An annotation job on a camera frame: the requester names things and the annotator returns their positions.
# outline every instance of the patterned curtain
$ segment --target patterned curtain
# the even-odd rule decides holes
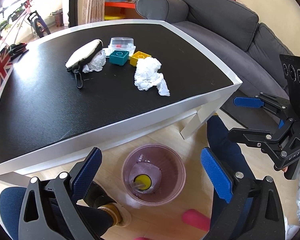
[[[105,0],[83,0],[81,24],[105,20]]]

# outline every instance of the teal toy block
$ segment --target teal toy block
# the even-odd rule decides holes
[[[115,50],[110,54],[109,61],[112,64],[123,66],[129,58],[128,51]]]

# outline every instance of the black tabletop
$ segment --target black tabletop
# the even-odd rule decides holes
[[[139,91],[135,68],[108,62],[101,72],[83,74],[78,90],[65,61],[94,40],[131,37],[157,58],[170,90]],[[108,25],[69,33],[30,49],[12,70],[0,98],[0,163],[58,141],[148,111],[232,85],[205,55],[161,25]]]

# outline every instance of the yellow sock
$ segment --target yellow sock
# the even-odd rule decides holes
[[[101,209],[101,210],[107,212],[112,217],[112,219],[113,219],[113,225],[112,226],[115,226],[116,224],[118,224],[122,221],[122,217],[120,215],[120,212],[113,203],[103,205],[101,207],[98,207],[98,209]]]

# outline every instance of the jeans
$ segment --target jeans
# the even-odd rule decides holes
[[[213,115],[207,121],[207,138],[210,149],[220,161],[226,162],[235,172],[241,171],[245,177],[255,179],[249,165],[241,153],[239,145],[228,139],[228,129],[217,115]],[[232,237],[239,236],[249,213],[251,203],[252,198],[248,198]],[[210,229],[226,206],[227,202],[224,199],[220,199],[217,192],[214,190]]]
[[[234,171],[241,171],[245,177],[254,179],[254,175],[249,168],[239,145],[229,141],[228,129],[225,127],[219,116],[214,115],[207,121],[207,137],[211,150],[221,161],[226,162]],[[26,188],[10,187],[0,194],[0,215],[7,231],[13,240],[18,240],[18,223],[23,197]],[[239,222],[233,232],[233,237],[238,236],[242,230],[248,215],[252,199],[248,199]],[[55,201],[51,201],[53,212],[57,218],[57,223],[63,236],[73,239],[66,223],[61,215],[60,209]],[[218,197],[217,192],[213,192],[212,216],[210,228],[217,221],[227,203]],[[78,205],[91,228],[100,237],[113,224],[111,216],[103,210]]]
[[[19,216],[21,205],[26,193],[25,187],[9,187],[0,194],[0,216],[2,222],[13,240],[18,240]],[[56,217],[60,233],[73,239],[64,221],[56,200],[51,200],[52,211]],[[113,224],[112,217],[101,209],[78,205],[78,208],[92,230],[101,237]]]

